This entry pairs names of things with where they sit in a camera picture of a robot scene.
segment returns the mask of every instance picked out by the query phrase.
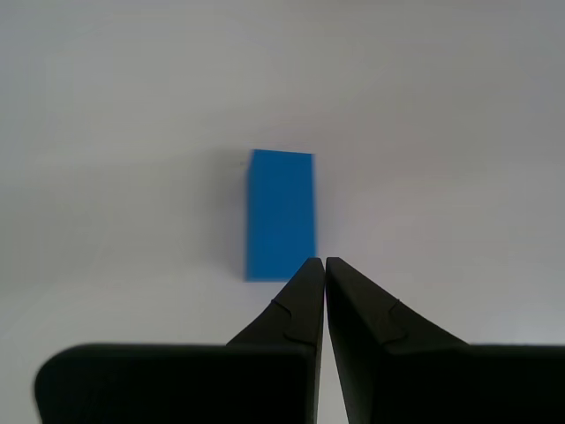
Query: white background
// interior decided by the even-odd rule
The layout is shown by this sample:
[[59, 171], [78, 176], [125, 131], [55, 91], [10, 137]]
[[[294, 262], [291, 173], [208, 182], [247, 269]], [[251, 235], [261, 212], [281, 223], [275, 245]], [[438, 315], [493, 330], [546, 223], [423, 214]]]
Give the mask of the white background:
[[[3, 0], [0, 421], [84, 342], [227, 342], [251, 148], [320, 256], [471, 342], [565, 343], [562, 0]], [[345, 411], [326, 337], [320, 423]]]

